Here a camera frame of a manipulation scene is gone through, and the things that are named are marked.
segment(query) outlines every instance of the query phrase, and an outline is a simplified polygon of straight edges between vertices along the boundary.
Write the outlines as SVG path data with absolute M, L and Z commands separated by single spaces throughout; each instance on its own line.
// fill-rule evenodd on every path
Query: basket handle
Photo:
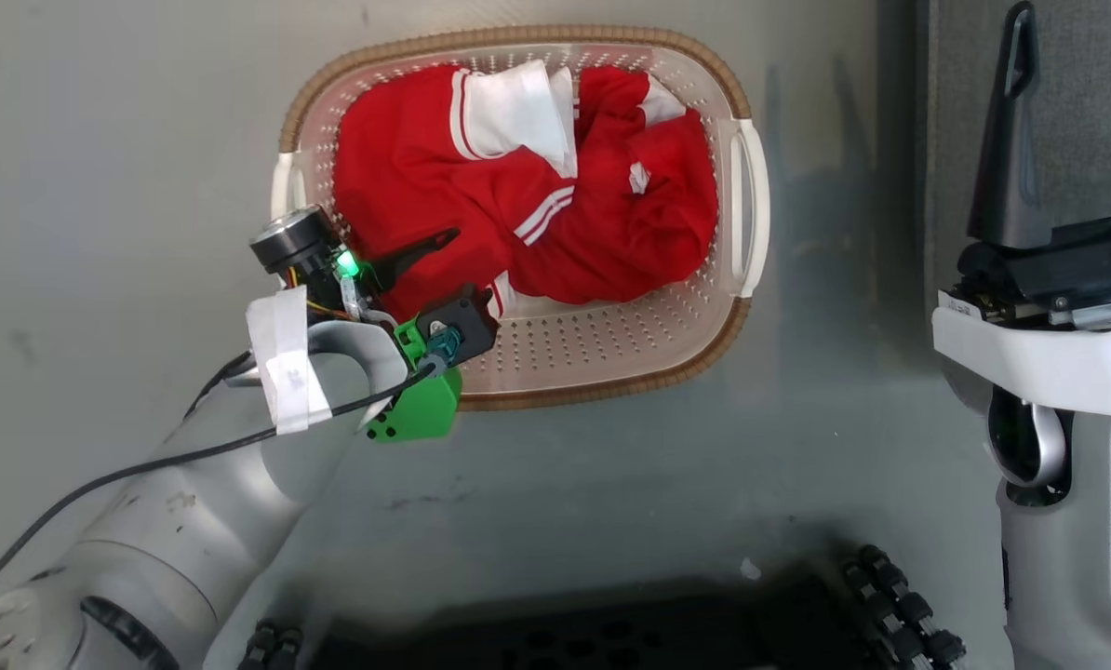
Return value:
M 750 166 L 750 178 L 742 179 L 742 157 Z M 767 153 L 763 152 L 763 141 L 754 123 L 750 119 L 738 119 L 738 133 L 730 140 L 730 233 L 733 234 L 733 276 L 738 279 L 740 289 L 738 296 L 748 298 L 754 293 L 759 280 L 763 278 L 767 267 L 767 254 L 771 242 L 771 186 L 767 169 Z M 743 210 L 748 200 L 753 199 L 752 230 L 750 243 L 742 244 L 745 237 L 745 217 Z
M 303 171 L 294 164 L 296 153 L 279 153 L 274 163 L 274 180 L 270 190 L 270 218 L 308 207 L 307 188 L 303 186 Z

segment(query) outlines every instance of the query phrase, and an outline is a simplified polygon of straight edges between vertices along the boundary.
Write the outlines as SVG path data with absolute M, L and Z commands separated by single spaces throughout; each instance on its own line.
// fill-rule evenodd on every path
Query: green 3d-printed part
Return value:
M 427 341 L 416 327 L 416 321 L 402 323 L 394 330 L 394 340 L 410 361 L 411 372 L 427 352 Z M 440 377 L 424 379 L 399 396 L 393 408 L 373 419 L 366 429 L 376 442 L 406 442 L 442 438 L 452 430 L 457 402 L 461 399 L 461 371 L 449 369 Z

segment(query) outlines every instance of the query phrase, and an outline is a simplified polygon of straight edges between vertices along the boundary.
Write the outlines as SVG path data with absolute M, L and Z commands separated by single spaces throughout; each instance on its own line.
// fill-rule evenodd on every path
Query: gray floor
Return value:
M 0 552 L 70 488 L 143 458 L 244 347 L 244 306 L 270 289 L 244 240 L 314 68 L 542 21 L 671 27 L 738 73 L 775 177 L 742 338 L 675 389 L 354 444 L 209 666 L 236 664 L 254 608 L 292 590 L 314 618 L 399 633 L 474 604 L 740 586 L 747 557 L 772 571 L 873 541 L 970 667 L 1010 667 L 998 477 L 924 330 L 903 0 L 0 3 Z M 0 588 L 104 501 L 63 514 Z

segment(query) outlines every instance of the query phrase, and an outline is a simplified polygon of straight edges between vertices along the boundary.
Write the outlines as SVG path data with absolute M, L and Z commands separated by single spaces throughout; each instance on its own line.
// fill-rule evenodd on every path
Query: clothing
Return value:
M 494 76 L 440 66 L 374 86 L 341 120 L 336 209 L 360 258 L 461 234 L 382 304 L 413 318 L 463 283 L 557 301 L 629 301 L 703 262 L 717 226 L 708 141 L 645 73 L 541 60 Z

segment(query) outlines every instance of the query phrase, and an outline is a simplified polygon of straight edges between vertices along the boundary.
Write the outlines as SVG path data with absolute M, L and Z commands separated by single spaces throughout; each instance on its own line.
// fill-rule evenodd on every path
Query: green led light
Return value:
M 344 250 L 343 254 L 336 257 L 336 267 L 340 268 L 342 277 L 357 277 L 361 268 L 357 267 L 357 259 L 352 258 L 352 251 Z

